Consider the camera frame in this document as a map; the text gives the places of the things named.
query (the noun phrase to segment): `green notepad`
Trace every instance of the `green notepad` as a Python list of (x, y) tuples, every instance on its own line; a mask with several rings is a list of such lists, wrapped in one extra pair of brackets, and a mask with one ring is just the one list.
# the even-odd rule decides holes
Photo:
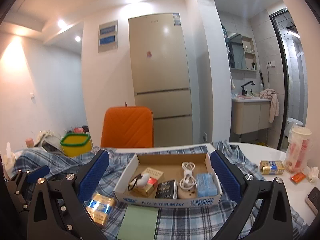
[(158, 208), (128, 205), (117, 239), (153, 240)]

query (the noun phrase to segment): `sink cabinet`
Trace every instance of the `sink cabinet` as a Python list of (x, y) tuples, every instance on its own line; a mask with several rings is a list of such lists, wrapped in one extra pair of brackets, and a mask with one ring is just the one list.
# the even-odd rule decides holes
[(249, 133), (272, 126), (269, 123), (271, 101), (232, 101), (231, 130), (238, 134)]

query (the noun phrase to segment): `orange chair back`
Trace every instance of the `orange chair back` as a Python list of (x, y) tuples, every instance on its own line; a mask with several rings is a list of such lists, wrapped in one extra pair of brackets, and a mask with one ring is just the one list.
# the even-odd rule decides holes
[(101, 147), (153, 147), (153, 114), (144, 106), (111, 107), (103, 122)]

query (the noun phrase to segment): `yellow bucket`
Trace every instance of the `yellow bucket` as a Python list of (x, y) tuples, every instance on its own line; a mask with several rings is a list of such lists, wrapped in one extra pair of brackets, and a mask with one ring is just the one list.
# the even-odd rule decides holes
[(75, 157), (92, 150), (90, 134), (68, 133), (61, 141), (63, 152), (69, 157)]

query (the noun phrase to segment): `green rim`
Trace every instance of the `green rim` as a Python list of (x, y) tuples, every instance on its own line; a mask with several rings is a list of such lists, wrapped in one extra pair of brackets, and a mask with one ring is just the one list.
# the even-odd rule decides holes
[[(86, 140), (83, 143), (64, 143), (64, 141), (66, 140), (67, 137), (69, 136), (83, 136), (83, 137), (87, 137)], [(61, 141), (60, 144), (62, 146), (69, 146), (69, 147), (79, 147), (79, 146), (84, 146), (88, 141), (90, 140), (90, 134), (87, 133), (68, 133)]]

